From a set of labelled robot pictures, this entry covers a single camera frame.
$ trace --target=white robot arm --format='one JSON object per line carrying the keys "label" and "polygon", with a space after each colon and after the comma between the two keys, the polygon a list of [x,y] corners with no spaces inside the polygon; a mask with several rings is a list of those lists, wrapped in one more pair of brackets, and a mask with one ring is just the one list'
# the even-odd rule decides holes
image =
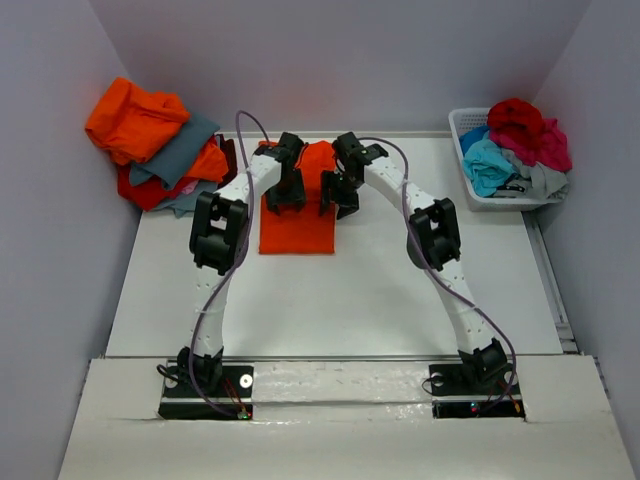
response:
{"label": "white robot arm", "polygon": [[[250,174],[255,195],[266,193],[267,204],[273,211],[278,211],[279,204],[304,205],[302,177],[295,168],[302,146],[297,136],[283,133],[278,145],[260,147],[252,158]],[[338,137],[333,147],[337,168],[323,173],[320,214],[331,202],[339,207],[338,219],[357,211],[356,190],[365,183],[403,211],[403,174],[386,158],[388,155],[382,147],[377,144],[364,147],[353,133]],[[197,315],[203,318],[193,343],[194,371],[203,384],[215,384],[221,376],[222,321],[229,288],[225,275],[243,253],[249,193],[247,175],[238,175],[215,194],[198,198],[190,239],[190,249],[199,267],[198,305],[206,304],[211,293],[224,283],[206,312]],[[444,285],[472,300],[459,261],[460,238],[453,203],[448,199],[436,200],[413,183],[407,184],[407,198],[409,212],[413,212],[409,223],[420,239],[423,257]],[[224,228],[214,223],[220,220],[226,220]],[[424,269],[415,249],[410,244],[407,248],[414,264]],[[452,296],[438,282],[434,284],[451,319],[468,381],[483,383],[502,372],[507,358],[489,326],[475,309]],[[189,345],[191,343],[178,355],[178,368],[185,376]]]}

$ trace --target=teal cloth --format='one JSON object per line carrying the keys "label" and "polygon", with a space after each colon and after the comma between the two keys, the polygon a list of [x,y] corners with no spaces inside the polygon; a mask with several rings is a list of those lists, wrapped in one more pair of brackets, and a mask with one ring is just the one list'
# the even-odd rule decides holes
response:
{"label": "teal cloth", "polygon": [[462,161],[464,174],[480,197],[490,197],[516,174],[514,166],[502,156],[500,147],[488,137],[486,132],[482,140],[471,145]]}
{"label": "teal cloth", "polygon": [[480,127],[476,127],[473,130],[469,130],[464,135],[460,136],[460,149],[462,150],[462,155],[466,155],[471,145],[476,142],[479,142],[484,137],[484,134],[489,131],[489,127],[487,125],[482,125]]}
{"label": "teal cloth", "polygon": [[187,212],[193,212],[196,209],[196,200],[202,192],[213,193],[218,189],[218,185],[214,182],[205,182],[201,180],[196,185],[193,192],[188,194],[180,194],[173,200],[168,198],[160,202],[153,210],[164,210],[171,208],[177,218],[184,216]]}
{"label": "teal cloth", "polygon": [[191,117],[178,134],[151,160],[132,163],[129,183],[135,187],[157,175],[162,179],[162,188],[173,190],[196,161],[200,149],[219,129],[217,123],[191,112]]}

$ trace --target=pink cloth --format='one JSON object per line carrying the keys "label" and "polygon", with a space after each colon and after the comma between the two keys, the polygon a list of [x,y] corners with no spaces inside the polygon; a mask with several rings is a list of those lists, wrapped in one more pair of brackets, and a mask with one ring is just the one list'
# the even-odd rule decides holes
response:
{"label": "pink cloth", "polygon": [[538,162],[560,172],[568,172],[573,167],[567,149],[567,136],[558,130],[558,120],[555,118],[545,118],[538,149],[523,147],[508,135],[493,130],[489,133],[489,140],[503,148],[513,150],[516,157],[530,167]]}
{"label": "pink cloth", "polygon": [[183,195],[189,195],[190,193],[193,193],[193,191],[196,189],[196,185],[198,185],[198,180],[194,180],[193,182],[188,184],[186,187],[184,187],[180,191],[180,193],[182,193]]}

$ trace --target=laundry basket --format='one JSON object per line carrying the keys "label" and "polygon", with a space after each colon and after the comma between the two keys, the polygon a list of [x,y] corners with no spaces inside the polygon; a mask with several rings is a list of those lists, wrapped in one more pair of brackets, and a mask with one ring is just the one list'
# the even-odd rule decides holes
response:
{"label": "laundry basket", "polygon": [[462,171],[462,148],[460,147],[460,136],[464,135],[476,127],[487,124],[487,115],[489,108],[459,108],[449,113],[449,125],[453,134],[453,143],[458,154],[458,165],[460,173],[465,184],[465,193],[469,202],[469,209],[473,211],[526,211],[534,210],[542,205],[550,203],[558,203],[561,200],[557,198],[549,198],[538,200],[534,198],[492,198],[479,197],[473,191],[473,185]]}

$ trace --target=white platform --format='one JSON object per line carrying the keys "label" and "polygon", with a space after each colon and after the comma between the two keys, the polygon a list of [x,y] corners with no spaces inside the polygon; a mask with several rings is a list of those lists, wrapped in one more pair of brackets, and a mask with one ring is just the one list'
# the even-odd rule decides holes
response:
{"label": "white platform", "polygon": [[[522,216],[467,209],[451,139],[390,140],[409,156],[412,181],[456,204],[470,288],[516,351],[562,353]],[[256,142],[248,141],[249,150]],[[360,205],[337,222],[334,256],[258,255],[256,218],[251,254],[229,291],[226,355],[457,353],[434,287],[408,259],[400,214],[366,186]],[[187,341],[195,307],[190,227],[191,218],[176,220],[169,212],[142,216],[108,356],[175,356]]]}
{"label": "white platform", "polygon": [[521,357],[527,421],[434,420],[424,362],[259,363],[252,422],[156,418],[153,359],[94,360],[60,480],[632,480],[589,357]]}

